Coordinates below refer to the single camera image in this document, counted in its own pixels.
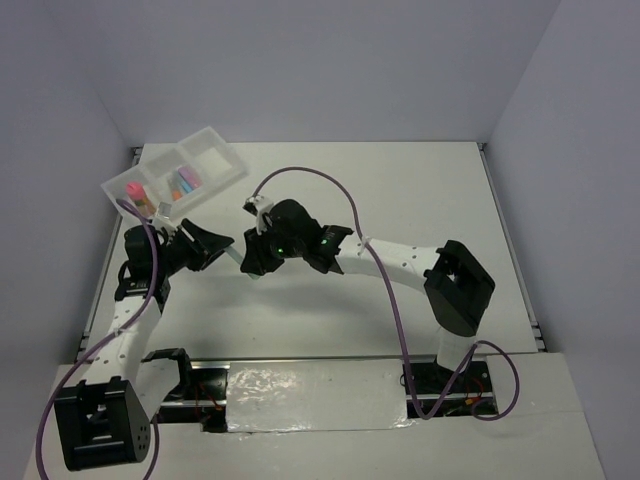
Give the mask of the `blue highlighter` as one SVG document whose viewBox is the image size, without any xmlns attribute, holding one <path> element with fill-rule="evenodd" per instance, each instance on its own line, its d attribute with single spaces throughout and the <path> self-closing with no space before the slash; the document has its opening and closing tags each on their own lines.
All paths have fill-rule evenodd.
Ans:
<svg viewBox="0 0 640 480">
<path fill-rule="evenodd" d="M 189 194 L 193 191 L 191 185 L 179 174 L 176 175 L 176 181 L 183 195 Z"/>
</svg>

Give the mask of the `purple highlighter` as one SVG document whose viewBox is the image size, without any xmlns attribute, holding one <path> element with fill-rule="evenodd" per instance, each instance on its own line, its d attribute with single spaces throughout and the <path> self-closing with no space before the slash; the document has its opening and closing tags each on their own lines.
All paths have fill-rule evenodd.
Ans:
<svg viewBox="0 0 640 480">
<path fill-rule="evenodd" d="M 202 180 L 200 179 L 198 173 L 190 166 L 181 167 L 179 169 L 179 174 L 184 179 L 184 181 L 187 182 L 193 189 L 202 186 Z"/>
</svg>

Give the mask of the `green highlighter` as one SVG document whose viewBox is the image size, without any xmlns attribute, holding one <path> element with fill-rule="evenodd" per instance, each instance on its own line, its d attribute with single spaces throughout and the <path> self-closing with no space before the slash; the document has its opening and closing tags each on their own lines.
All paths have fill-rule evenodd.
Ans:
<svg viewBox="0 0 640 480">
<path fill-rule="evenodd" d="M 238 266 L 242 265 L 244 257 L 242 256 L 242 254 L 234 246 L 227 247 L 225 249 L 225 252 Z M 260 276 L 254 274 L 254 273 L 245 272 L 245 275 L 247 275 L 252 280 L 260 279 Z"/>
</svg>

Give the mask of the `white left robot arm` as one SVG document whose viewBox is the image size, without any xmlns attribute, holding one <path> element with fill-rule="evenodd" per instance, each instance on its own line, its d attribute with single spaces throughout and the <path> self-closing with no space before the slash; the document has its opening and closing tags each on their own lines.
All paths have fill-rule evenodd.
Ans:
<svg viewBox="0 0 640 480">
<path fill-rule="evenodd" d="M 183 269 L 206 269 L 233 242 L 189 220 L 169 228 L 145 222 L 125 232 L 126 259 L 117 276 L 107 338 L 96 344 L 79 382 L 61 388 L 54 400 L 68 470 L 146 458 L 151 422 L 165 397 L 185 398 L 196 385 L 184 349 L 147 347 L 169 297 L 169 279 Z"/>
</svg>

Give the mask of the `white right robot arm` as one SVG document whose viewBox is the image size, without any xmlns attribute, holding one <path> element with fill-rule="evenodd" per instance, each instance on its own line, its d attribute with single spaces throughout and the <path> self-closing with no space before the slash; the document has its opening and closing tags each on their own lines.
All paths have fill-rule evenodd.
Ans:
<svg viewBox="0 0 640 480">
<path fill-rule="evenodd" d="M 292 199 L 273 203 L 256 195 L 244 209 L 256 224 L 244 234 L 242 272 L 264 276 L 287 259 L 300 258 L 321 274 L 377 277 L 423 292 L 442 329 L 436 383 L 457 391 L 468 381 L 463 358 L 476 340 L 495 282 L 464 244 L 449 240 L 426 248 L 360 237 L 348 227 L 320 225 Z"/>
</svg>

